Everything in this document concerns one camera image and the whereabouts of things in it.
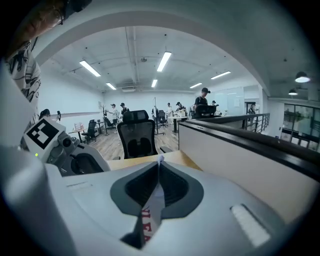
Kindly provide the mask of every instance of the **railing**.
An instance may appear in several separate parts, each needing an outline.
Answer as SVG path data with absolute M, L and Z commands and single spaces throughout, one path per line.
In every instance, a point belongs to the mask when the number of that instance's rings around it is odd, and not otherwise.
M 205 119 L 201 118 L 197 120 L 213 124 L 231 126 L 234 128 L 243 129 L 255 133 L 262 133 L 269 125 L 270 113 L 222 116 Z

